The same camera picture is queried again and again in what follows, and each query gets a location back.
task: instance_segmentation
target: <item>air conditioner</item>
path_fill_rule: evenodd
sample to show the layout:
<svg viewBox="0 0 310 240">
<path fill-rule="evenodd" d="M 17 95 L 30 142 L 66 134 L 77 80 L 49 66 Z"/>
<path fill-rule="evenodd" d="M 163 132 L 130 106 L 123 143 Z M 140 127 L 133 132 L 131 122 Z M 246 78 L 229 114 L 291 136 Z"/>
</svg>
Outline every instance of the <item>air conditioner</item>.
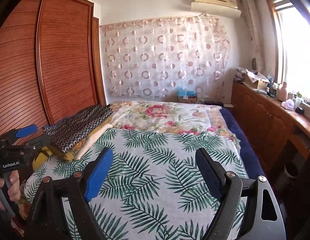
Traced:
<svg viewBox="0 0 310 240">
<path fill-rule="evenodd" d="M 239 18 L 242 13 L 238 10 L 236 0 L 195 0 L 191 4 L 191 10 L 229 18 Z"/>
</svg>

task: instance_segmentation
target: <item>leaf-patterned bed sheet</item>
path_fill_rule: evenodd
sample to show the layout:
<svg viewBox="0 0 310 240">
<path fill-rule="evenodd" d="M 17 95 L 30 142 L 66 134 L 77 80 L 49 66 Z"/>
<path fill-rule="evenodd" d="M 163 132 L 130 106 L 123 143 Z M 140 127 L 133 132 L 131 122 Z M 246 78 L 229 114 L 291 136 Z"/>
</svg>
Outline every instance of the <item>leaf-patterned bed sheet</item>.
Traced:
<svg viewBox="0 0 310 240">
<path fill-rule="evenodd" d="M 225 170 L 247 177 L 234 143 L 206 131 L 200 135 L 109 129 L 79 161 L 51 156 L 25 185 L 33 201 L 45 176 L 69 177 L 95 160 L 104 147 L 113 150 L 113 164 L 99 195 L 90 206 L 107 239 L 200 240 L 219 206 L 195 163 L 204 147 Z M 80 239 L 67 199 L 63 199 L 73 239 Z M 229 239 L 235 239 L 242 220 L 241 200 Z"/>
</svg>

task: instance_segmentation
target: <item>bed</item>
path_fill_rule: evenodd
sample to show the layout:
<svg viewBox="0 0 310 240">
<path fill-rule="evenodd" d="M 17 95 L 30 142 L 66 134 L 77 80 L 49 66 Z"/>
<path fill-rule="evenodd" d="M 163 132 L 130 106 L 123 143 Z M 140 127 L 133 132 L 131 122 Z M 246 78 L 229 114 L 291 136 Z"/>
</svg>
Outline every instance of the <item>bed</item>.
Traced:
<svg viewBox="0 0 310 240">
<path fill-rule="evenodd" d="M 61 179 L 94 160 L 104 147 L 114 161 L 97 198 L 90 203 L 108 239 L 201 239 L 219 203 L 196 166 L 195 151 L 207 149 L 225 170 L 239 176 L 264 175 L 232 115 L 219 106 L 152 101 L 111 105 L 108 129 L 78 161 L 51 156 L 27 180 L 32 202 L 45 176 Z M 229 239 L 242 220 L 242 198 Z M 63 200 L 73 239 L 80 239 L 68 200 Z"/>
</svg>

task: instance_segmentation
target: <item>navy blue blanket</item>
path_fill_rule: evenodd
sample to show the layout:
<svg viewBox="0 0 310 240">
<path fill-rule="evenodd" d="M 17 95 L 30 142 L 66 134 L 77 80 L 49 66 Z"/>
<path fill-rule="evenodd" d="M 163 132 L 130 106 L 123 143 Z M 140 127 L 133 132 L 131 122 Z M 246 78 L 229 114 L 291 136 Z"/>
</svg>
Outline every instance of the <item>navy blue blanket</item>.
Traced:
<svg viewBox="0 0 310 240">
<path fill-rule="evenodd" d="M 220 112 L 227 124 L 228 129 L 232 133 L 236 134 L 237 138 L 240 140 L 240 157 L 242 158 L 248 177 L 250 179 L 257 179 L 259 175 L 265 176 L 256 154 L 249 145 L 247 137 L 239 127 L 233 115 L 226 108 L 222 108 Z"/>
</svg>

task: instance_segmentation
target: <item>wooden wardrobe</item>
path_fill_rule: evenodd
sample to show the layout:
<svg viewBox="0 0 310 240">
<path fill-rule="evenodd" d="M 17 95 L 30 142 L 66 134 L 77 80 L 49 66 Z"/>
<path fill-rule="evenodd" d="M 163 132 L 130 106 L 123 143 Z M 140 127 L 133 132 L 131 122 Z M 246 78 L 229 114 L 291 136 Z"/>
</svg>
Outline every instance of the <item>wooden wardrobe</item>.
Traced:
<svg viewBox="0 0 310 240">
<path fill-rule="evenodd" d="M 86 0 L 22 0 L 12 11 L 0 29 L 0 135 L 36 124 L 23 142 L 43 125 L 105 104 L 92 15 Z"/>
</svg>

